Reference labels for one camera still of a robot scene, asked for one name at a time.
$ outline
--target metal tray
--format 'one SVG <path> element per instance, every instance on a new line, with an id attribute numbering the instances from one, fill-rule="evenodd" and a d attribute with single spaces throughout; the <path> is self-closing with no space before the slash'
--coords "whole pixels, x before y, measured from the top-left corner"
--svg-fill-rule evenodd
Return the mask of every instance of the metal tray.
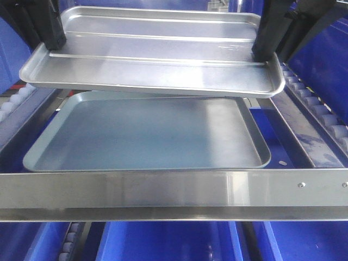
<path id="1" fill-rule="evenodd" d="M 41 44 L 20 77 L 34 86 L 268 98 L 284 88 L 278 59 L 255 63 L 259 16 L 74 7 L 66 45 Z"/>
<path id="2" fill-rule="evenodd" d="M 23 163 L 31 171 L 244 169 L 270 157 L 241 98 L 92 91 L 67 101 Z"/>

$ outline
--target stainless steel bar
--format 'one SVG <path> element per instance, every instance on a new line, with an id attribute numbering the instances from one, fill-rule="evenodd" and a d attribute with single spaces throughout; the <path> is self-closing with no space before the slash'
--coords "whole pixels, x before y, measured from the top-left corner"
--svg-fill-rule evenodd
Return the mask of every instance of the stainless steel bar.
<path id="1" fill-rule="evenodd" d="M 348 169 L 0 176 L 0 220 L 348 220 Z"/>

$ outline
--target bolt head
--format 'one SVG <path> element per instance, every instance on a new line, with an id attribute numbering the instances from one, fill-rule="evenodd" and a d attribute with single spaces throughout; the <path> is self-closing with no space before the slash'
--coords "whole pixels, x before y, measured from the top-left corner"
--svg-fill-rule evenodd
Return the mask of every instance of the bolt head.
<path id="1" fill-rule="evenodd" d="M 282 165 L 282 166 L 287 166 L 287 165 L 288 165 L 288 163 L 286 163 L 286 162 L 283 161 L 283 160 L 280 160 L 280 161 L 279 161 L 279 164 Z"/>
<path id="2" fill-rule="evenodd" d="M 305 182 L 300 182 L 299 184 L 297 184 L 297 186 L 299 188 L 304 188 L 306 186 Z"/>

